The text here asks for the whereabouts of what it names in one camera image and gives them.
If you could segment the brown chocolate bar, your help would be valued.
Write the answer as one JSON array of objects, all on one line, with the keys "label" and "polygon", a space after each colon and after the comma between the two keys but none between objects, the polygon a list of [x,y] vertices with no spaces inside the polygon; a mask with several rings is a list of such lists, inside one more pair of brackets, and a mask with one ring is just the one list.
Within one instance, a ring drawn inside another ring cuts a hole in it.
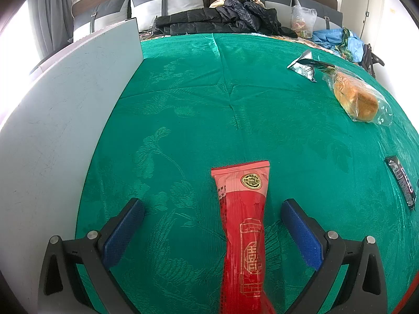
[{"label": "brown chocolate bar", "polygon": [[401,164],[401,161],[396,156],[389,156],[385,158],[384,162],[386,162],[387,167],[391,170],[394,178],[396,179],[408,208],[413,210],[416,204],[416,193],[408,175],[406,174],[406,170]]}]

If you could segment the red long snack package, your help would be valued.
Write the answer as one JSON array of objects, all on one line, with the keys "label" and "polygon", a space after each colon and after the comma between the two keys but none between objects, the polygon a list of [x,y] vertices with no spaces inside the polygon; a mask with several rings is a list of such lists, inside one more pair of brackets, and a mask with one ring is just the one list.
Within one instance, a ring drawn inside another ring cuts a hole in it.
[{"label": "red long snack package", "polygon": [[263,290],[263,217],[269,172],[270,163],[266,160],[211,170],[227,239],[220,313],[275,313]]}]

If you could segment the bagged bread loaf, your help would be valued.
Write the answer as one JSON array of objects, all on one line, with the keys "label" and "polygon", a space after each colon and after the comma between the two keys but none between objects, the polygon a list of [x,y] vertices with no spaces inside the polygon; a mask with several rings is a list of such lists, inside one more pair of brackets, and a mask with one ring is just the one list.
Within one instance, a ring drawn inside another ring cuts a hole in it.
[{"label": "bagged bread loaf", "polygon": [[361,77],[342,68],[328,67],[323,78],[353,121],[381,126],[393,123],[393,111],[388,101]]}]

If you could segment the silver triangular snack packet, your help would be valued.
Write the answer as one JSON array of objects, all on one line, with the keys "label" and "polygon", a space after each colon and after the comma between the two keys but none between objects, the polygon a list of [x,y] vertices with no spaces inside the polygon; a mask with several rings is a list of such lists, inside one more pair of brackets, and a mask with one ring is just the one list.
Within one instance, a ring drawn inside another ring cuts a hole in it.
[{"label": "silver triangular snack packet", "polygon": [[292,63],[287,66],[287,68],[305,77],[311,82],[316,82],[315,70],[319,70],[324,73],[330,73],[336,69],[333,64],[314,60],[310,50],[304,51],[301,56],[293,60]]}]

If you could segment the white board panel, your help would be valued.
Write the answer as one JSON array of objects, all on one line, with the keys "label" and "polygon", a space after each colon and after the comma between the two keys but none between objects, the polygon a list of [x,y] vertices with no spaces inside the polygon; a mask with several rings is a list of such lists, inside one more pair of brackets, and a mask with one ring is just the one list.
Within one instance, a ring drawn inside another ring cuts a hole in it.
[{"label": "white board panel", "polygon": [[48,240],[75,235],[98,140],[142,60],[135,19],[86,36],[42,66],[1,128],[1,271],[29,313]]}]

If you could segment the green patterned tablecloth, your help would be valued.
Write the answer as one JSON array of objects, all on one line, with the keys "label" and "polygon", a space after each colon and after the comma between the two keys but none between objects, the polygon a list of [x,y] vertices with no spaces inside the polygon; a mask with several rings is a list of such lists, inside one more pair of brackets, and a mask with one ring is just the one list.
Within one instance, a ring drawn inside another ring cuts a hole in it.
[{"label": "green patterned tablecloth", "polygon": [[142,313],[217,313],[226,239],[210,171],[267,160],[264,287],[286,311],[313,270],[280,221],[295,199],[344,239],[374,236],[394,310],[418,273],[418,211],[386,166],[418,181],[418,133],[396,100],[390,126],[351,120],[327,84],[288,69],[299,43],[197,34],[142,43],[144,61],[102,132],[76,235],[136,197],[146,207],[114,278]]}]

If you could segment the dark folding chair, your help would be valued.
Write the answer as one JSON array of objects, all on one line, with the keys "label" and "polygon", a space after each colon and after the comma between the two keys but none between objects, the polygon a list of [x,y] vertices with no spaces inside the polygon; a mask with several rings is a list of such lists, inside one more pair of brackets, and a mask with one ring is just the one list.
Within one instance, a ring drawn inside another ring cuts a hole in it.
[{"label": "dark folding chair", "polygon": [[384,61],[379,58],[377,55],[372,53],[372,48],[370,44],[363,45],[363,57],[359,65],[363,67],[373,78],[376,78],[376,72],[374,70],[374,65],[379,64],[382,67],[385,66]]}]

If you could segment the blue cloth pile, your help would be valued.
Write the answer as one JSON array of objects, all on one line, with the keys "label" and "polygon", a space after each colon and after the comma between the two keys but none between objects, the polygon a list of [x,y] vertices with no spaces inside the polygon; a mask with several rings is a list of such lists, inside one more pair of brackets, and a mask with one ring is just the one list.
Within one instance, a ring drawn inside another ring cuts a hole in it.
[{"label": "blue cloth pile", "polygon": [[326,29],[314,31],[311,41],[329,49],[352,63],[360,63],[363,58],[363,41],[349,29]]}]

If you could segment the clear plastic snack bag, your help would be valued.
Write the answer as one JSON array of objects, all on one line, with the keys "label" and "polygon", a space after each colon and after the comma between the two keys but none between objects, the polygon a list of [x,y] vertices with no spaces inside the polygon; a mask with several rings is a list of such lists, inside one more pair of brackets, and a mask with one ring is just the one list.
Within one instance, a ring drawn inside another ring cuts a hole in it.
[{"label": "clear plastic snack bag", "polygon": [[291,29],[300,38],[312,38],[312,32],[317,20],[317,11],[302,6],[292,7]]}]

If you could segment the grey white left cushion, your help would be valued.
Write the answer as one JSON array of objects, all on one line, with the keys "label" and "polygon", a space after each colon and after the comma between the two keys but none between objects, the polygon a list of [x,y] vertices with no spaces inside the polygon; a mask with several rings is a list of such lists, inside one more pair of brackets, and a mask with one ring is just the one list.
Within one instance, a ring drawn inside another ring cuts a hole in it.
[{"label": "grey white left cushion", "polygon": [[129,0],[107,0],[74,17],[73,41],[125,21],[128,17]]}]

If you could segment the grey curtain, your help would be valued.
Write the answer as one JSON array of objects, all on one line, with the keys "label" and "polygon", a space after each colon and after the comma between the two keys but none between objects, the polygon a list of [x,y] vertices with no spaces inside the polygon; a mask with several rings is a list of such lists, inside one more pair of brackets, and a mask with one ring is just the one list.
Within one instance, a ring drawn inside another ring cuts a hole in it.
[{"label": "grey curtain", "polygon": [[72,0],[28,0],[41,58],[63,49],[73,39]]}]

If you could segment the grey white middle cushion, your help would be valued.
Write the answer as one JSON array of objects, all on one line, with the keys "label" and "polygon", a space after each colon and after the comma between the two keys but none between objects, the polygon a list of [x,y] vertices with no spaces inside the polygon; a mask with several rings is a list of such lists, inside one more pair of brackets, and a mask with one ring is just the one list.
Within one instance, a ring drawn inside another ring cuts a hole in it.
[{"label": "grey white middle cushion", "polygon": [[156,18],[204,7],[203,0],[131,0],[131,17],[138,31],[150,29]]}]

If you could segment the black puffer jacket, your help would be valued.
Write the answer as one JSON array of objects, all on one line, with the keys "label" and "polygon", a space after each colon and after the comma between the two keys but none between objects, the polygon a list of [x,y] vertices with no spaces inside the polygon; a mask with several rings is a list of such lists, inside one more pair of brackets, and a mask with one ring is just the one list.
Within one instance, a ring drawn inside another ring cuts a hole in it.
[{"label": "black puffer jacket", "polygon": [[156,36],[258,33],[297,38],[295,31],[282,26],[275,9],[266,9],[253,0],[225,0],[216,8],[191,9],[159,16],[152,23],[151,32]]}]

